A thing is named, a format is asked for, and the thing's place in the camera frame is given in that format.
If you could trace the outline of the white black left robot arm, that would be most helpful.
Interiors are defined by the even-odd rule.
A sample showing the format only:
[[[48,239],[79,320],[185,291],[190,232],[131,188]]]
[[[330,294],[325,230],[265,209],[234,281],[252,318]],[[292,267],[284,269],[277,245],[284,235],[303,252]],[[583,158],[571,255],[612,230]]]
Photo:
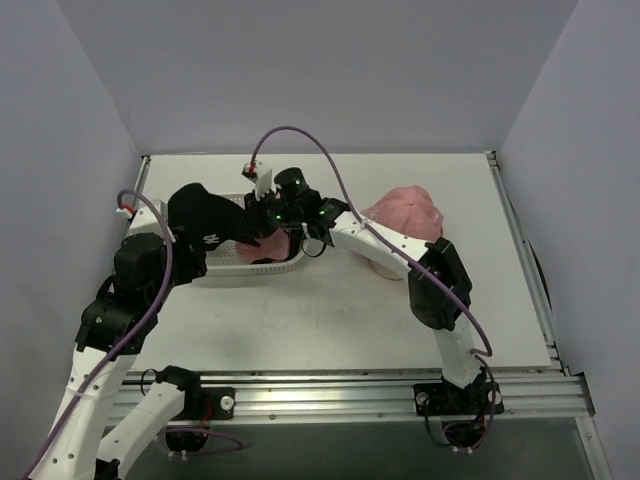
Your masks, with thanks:
[[[126,237],[114,267],[85,308],[69,380],[27,479],[91,479],[109,412],[172,288],[206,272],[205,251],[183,227],[170,237]]]

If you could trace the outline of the pink cap with white logo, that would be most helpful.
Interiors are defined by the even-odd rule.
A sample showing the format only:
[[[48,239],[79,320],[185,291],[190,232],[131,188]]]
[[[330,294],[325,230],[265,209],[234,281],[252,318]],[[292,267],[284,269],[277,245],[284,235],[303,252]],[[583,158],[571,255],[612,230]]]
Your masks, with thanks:
[[[283,262],[290,255],[290,238],[284,230],[278,229],[271,236],[260,239],[257,246],[236,243],[235,249],[245,264]]]

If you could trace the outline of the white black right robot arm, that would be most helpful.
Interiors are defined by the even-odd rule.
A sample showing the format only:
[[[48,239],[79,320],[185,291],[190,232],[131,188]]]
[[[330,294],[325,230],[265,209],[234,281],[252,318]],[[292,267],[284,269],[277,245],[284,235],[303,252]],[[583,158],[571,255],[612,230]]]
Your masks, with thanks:
[[[445,403],[464,413],[479,402],[474,380],[481,366],[472,353],[471,327],[460,319],[469,312],[472,283],[451,242],[428,242],[379,225],[349,203],[310,188],[297,167],[273,175],[248,163],[242,175],[254,184],[245,199],[268,225],[361,255],[406,281],[412,314],[435,335],[448,382]]]

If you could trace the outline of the plain pink baseball cap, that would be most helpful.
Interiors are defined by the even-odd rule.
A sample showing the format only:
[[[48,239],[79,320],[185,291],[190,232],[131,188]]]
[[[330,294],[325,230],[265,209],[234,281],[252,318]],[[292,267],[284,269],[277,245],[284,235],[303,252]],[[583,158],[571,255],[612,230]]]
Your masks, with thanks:
[[[361,211],[371,221],[405,236],[435,242],[443,236],[444,216],[422,187],[395,187]]]

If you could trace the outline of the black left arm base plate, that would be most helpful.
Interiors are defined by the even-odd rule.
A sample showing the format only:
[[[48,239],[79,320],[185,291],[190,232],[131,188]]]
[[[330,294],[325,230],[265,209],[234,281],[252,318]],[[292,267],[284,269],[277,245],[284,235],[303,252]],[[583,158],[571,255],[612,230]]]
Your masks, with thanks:
[[[229,386],[196,387],[185,393],[184,406],[174,420],[206,423],[234,416],[236,390]]]

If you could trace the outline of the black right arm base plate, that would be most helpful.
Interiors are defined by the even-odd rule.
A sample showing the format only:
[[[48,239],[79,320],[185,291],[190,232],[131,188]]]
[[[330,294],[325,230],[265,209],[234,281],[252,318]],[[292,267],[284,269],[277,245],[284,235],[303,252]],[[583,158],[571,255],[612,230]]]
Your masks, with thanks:
[[[413,385],[414,406],[419,416],[477,416],[490,413],[493,400],[490,382],[460,389],[446,381]]]

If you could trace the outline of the black baseball cap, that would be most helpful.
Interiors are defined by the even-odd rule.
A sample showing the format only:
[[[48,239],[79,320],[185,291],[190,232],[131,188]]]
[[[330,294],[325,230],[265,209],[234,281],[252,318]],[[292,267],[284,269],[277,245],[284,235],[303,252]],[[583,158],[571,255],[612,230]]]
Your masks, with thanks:
[[[257,234],[244,224],[244,208],[210,193],[200,183],[190,183],[177,190],[169,198],[167,208],[171,230],[185,233],[205,251],[215,251],[229,240],[259,246]]]

